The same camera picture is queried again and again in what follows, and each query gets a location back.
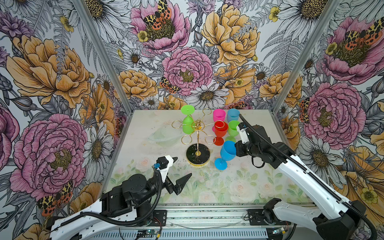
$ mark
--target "table surface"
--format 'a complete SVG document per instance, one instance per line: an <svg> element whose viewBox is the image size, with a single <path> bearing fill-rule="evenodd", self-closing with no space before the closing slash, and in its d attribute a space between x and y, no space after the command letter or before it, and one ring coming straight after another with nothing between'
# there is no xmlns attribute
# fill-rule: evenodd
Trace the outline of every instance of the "table surface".
<svg viewBox="0 0 384 240"><path fill-rule="evenodd" d="M268 110L240 110L240 113L250 124L264 126L272 142L281 141ZM213 123L212 115L204 117L205 124ZM202 110L196 110L192 114L195 120L202 116ZM250 156L235 157L227 162L226 170L218 170L214 162L220 157L221 146L206 144L204 133L200 134L200 143L210 149L210 159L202 167L192 166L187 161L186 150L189 146L181 143L181 136L184 135L181 128L176 130L180 131L177 132L180 138L171 146L164 147L148 140L159 128L170 127L174 120L182 121L184 117L180 110L135 111L111 177L105 181L108 183L106 190L110 191L133 174L141 173L149 179L153 176L152 165L157 158L171 155L179 158L169 169L171 181L175 184L177 179L189 173L192 173L192 177L178 196L163 189L160 204L264 204L273 197L297 204L311 202L298 186L269 164L261 169L252 166ZM204 131L214 135L212 125ZM191 144L197 142L196 135L196 132L192 134ZM207 141L212 141L212 137L207 137ZM255 165L261 165L261 160L256 158Z"/></svg>

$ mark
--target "gold hook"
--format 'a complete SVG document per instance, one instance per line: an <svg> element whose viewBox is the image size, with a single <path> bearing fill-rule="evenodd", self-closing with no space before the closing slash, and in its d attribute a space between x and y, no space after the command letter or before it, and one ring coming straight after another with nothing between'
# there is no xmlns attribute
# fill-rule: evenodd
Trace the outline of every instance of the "gold hook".
<svg viewBox="0 0 384 240"><path fill-rule="evenodd" d="M206 132L204 132L204 131L202 131L203 133L205 133L207 136L211 136L211 137L213 137L214 138L214 142L213 143L209 143L209 142L207 142L207 137L205 137L204 138L204 140L205 140L205 142L207 143L207 144L209 144L209 145L212 145L212 144L214 144L215 142L216 142L216 138L215 138L215 136L213 136L213 135L210 135L210 134L207 134Z"/></svg>
<svg viewBox="0 0 384 240"><path fill-rule="evenodd" d="M223 123L223 126L222 127L217 127L217 128L223 128L225 127L225 122L221 121L221 120L217 120L216 122L222 122Z"/></svg>
<svg viewBox="0 0 384 240"><path fill-rule="evenodd" d="M179 126L179 127L174 127L174 126L173 126L173 124L174 124L175 122L180 122L180 123L181 123L181 124L180 124L180 126ZM171 126L172 126L173 128L176 128L176 129L178 129L178 128L181 128L181 126L183 126L183 125L186 125L186 126L190 126L190 127L192 127L191 125L188 125L188 124L182 123L182 122L181 122L181 121L179 121L179 120L175 120L175 121L173 121L173 122L172 122L172 124L171 124Z"/></svg>
<svg viewBox="0 0 384 240"><path fill-rule="evenodd" d="M184 136L181 138L181 143L184 144L184 145L188 145L188 144L190 144L190 143L192 142L191 134L189 134L189 135L184 135ZM186 136L189 136L189 137L191 138L191 141L190 141L189 143L184 143L184 142L183 142L183 138L186 137Z"/></svg>
<svg viewBox="0 0 384 240"><path fill-rule="evenodd" d="M212 109L209 109L209 108L204 108L203 109L203 117L201 118L201 121L203 121L203 119L204 119L204 117L205 117L205 115L206 115L206 113L204 112L204 110L209 110L210 112L209 112L209 114L207 114L207 115L210 115L211 113L212 113Z"/></svg>

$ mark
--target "pink cup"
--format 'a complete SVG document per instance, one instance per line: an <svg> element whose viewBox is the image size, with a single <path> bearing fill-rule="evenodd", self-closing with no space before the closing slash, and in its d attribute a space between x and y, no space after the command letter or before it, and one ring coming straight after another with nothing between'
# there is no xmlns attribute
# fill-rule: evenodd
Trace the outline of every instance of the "pink cup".
<svg viewBox="0 0 384 240"><path fill-rule="evenodd" d="M225 121L225 111L223 109L216 109L214 111L214 122Z"/></svg>

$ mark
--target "cable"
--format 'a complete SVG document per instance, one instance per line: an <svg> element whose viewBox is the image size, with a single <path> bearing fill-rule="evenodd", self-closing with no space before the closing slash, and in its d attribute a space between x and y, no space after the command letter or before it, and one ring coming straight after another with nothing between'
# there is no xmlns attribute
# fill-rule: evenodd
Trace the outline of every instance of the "cable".
<svg viewBox="0 0 384 240"><path fill-rule="evenodd" d="M160 222L157 218L153 217L153 219L154 219L154 220L159 224L159 226L160 226L160 230L157 232L156 239L155 239L155 240L158 240L159 237L161 236L161 231L163 230L163 227L161 226L161 222Z"/></svg>
<svg viewBox="0 0 384 240"><path fill-rule="evenodd" d="M296 226L297 226L297 224L295 223L295 224L293 224L293 228L292 228L292 230L290 231L290 233L289 233L289 235L288 235L288 237L285 239L285 240L290 240L291 238L292 238L292 236L293 236L293 233L295 232L295 230L296 230Z"/></svg>
<svg viewBox="0 0 384 240"><path fill-rule="evenodd" d="M291 156L288 156L287 154L285 154L283 151L281 151L280 149L278 149L275 145L273 145L273 143L269 142L267 139L265 139L258 131L256 131L253 126L251 124L249 124L247 122L247 120L245 120L245 118L239 114L239 117L241 118L241 120L244 122L244 124L250 129L252 130L257 136L259 136L264 142L266 142L271 148L273 148L275 151L277 151L279 154L281 154L283 157L285 157L286 159L289 159L291 160L293 163L295 163L297 166L299 166L301 169L303 169L304 171L307 170L307 167L305 165L302 165L301 163L299 163L298 161L296 161L295 159L293 159ZM308 173L318 184L320 184L329 194L332 195L332 197L334 197L337 201L341 201L341 197L339 197L334 191L332 191L326 184L323 183L323 181L321 181L317 176L316 174L314 174L313 172L309 172ZM377 239L377 231L376 231L376 228L375 226L372 224L372 222L367 219L366 216L364 216L359 210L357 210L354 206L346 203L346 202L343 202L343 205L345 207L347 207L349 210L351 210L353 213L355 213L358 217L360 217L369 227L369 229L371 230L371 237L368 239L368 240L376 240Z"/></svg>
<svg viewBox="0 0 384 240"><path fill-rule="evenodd" d="M179 226L179 227L187 228L187 229L192 229L192 230L205 230L205 229L214 229L214 228L229 227L229 226L233 226L233 225L239 224L239 223L241 223L241 222L242 222L242 221L240 221L240 222L235 222L235 223L231 223L231 224L228 224L228 225L225 225L225 226L206 227L206 228L185 227L185 226L183 226L183 225L175 224L175 223L173 223L173 222L171 222L171 224L176 225L176 226Z"/></svg>
<svg viewBox="0 0 384 240"><path fill-rule="evenodd" d="M121 239L122 239L122 240L125 240L125 239L122 237L122 235L121 235L120 228L119 228L119 234L120 234Z"/></svg>
<svg viewBox="0 0 384 240"><path fill-rule="evenodd" d="M91 216L91 217L96 217L104 222L107 222L107 223L110 223L110 224L113 224L113 225L118 225L118 226L130 226L130 225L135 225L135 224L138 224L140 222L142 222L143 220L145 220L146 218L148 218L151 213L153 213L153 211L155 210L156 206L157 206L157 203L159 202L160 200L160 195L161 195L161 184L162 184L162 180L161 180L161 174L158 170L156 170L154 172L154 175L156 177L156 182L155 182L155 185L156 185L156 199L155 199L155 202L153 203L152 207L149 209L149 211L144 214L142 217L139 217L135 220L132 220L132 221L117 221L117 220L114 220L114 219L111 219L109 217L106 217L106 216L103 216L103 215L100 215L98 213L95 213L95 212L80 212L79 215L63 222L60 224L60 226L58 226L57 228L54 229L57 230L59 229L59 227L62 227L62 226L65 226L73 221L76 221L77 219L80 219L84 216Z"/></svg>

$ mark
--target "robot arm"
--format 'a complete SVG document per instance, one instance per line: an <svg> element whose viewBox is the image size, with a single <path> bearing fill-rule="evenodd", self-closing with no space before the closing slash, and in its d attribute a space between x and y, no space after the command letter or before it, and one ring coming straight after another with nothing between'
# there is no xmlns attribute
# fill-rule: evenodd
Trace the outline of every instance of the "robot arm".
<svg viewBox="0 0 384 240"><path fill-rule="evenodd" d="M276 220L293 222L319 233L325 240L348 240L362 219L369 225L369 220L364 216L366 208L361 202L351 202L339 194L309 169L287 145L282 142L272 144L263 127L251 126L241 114L240 118L243 122L237 126L237 130L241 141L235 144L236 155L250 155L252 163L254 157L260 157L263 161L260 167L268 163L278 169L317 206L310 209L274 198L264 206L266 221L270 224ZM370 228L370 239L376 239L372 224Z"/></svg>
<svg viewBox="0 0 384 240"><path fill-rule="evenodd" d="M88 239L115 229L116 225L148 225L153 218L152 212L160 198L161 189L179 195L192 176L190 173L176 180L174 185L167 174L176 160L177 157L159 157L153 166L154 176L149 180L142 174L132 175L82 212L66 218L51 217L47 222L47 229L52 230L50 240ZM153 195L157 196L157 201L151 206Z"/></svg>

